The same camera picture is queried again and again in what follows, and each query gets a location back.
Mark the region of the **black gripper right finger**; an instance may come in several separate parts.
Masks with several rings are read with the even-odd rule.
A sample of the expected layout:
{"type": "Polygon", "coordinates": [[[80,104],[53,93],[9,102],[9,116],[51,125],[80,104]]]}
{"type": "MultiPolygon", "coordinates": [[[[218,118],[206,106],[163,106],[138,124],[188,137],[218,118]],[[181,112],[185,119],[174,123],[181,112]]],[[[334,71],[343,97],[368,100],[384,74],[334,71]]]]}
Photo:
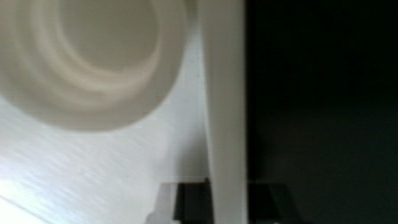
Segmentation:
{"type": "Polygon", "coordinates": [[[284,184],[248,185],[248,224],[305,224],[284,184]]]}

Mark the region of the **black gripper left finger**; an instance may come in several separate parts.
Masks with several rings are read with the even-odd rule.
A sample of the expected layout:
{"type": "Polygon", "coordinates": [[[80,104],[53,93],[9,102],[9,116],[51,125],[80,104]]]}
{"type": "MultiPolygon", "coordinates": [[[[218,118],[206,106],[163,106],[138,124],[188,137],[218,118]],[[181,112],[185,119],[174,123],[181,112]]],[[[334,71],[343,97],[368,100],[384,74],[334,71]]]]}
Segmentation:
{"type": "Polygon", "coordinates": [[[213,224],[208,182],[163,183],[160,185],[147,224],[213,224]]]}

